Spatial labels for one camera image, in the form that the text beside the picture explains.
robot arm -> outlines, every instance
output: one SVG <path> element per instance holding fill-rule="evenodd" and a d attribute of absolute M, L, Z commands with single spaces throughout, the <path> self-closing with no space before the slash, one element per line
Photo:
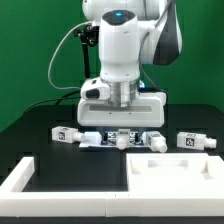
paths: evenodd
<path fill-rule="evenodd" d="M 139 65 L 168 65 L 179 56 L 182 38 L 175 0 L 84 0 L 83 9 L 100 26 L 101 71 L 82 87 L 79 123 L 160 127 L 166 95 L 138 91 Z"/>

black table surface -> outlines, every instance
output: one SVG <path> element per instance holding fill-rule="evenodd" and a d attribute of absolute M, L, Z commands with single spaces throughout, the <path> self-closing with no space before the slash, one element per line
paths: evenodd
<path fill-rule="evenodd" d="M 75 127 L 80 131 L 76 106 L 39 106 L 22 115 L 0 134 L 0 184 L 24 156 L 35 158 L 35 173 L 26 192 L 127 191 L 126 154 L 152 153 L 149 148 L 79 148 L 51 140 L 56 126 Z M 209 105 L 168 105 L 166 121 L 159 130 L 167 139 L 167 153 L 201 153 L 224 159 L 224 114 Z M 180 131 L 204 133 L 217 139 L 216 149 L 190 150 L 177 148 Z M 120 218 L 9 218 L 0 223 L 224 223 L 224 217 L 120 217 Z"/>

green wall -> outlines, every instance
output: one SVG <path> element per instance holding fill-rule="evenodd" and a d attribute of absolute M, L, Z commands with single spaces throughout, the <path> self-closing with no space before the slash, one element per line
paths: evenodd
<path fill-rule="evenodd" d="M 224 1 L 176 2 L 183 52 L 171 66 L 156 66 L 159 85 L 168 90 L 169 103 L 211 104 L 224 112 Z M 66 93 L 48 84 L 48 64 L 60 40 L 82 21 L 81 0 L 0 0 L 0 131 L 30 104 Z M 97 49 L 91 49 L 93 77 L 97 61 Z M 80 86 L 83 73 L 81 45 L 71 37 L 53 80 Z"/>

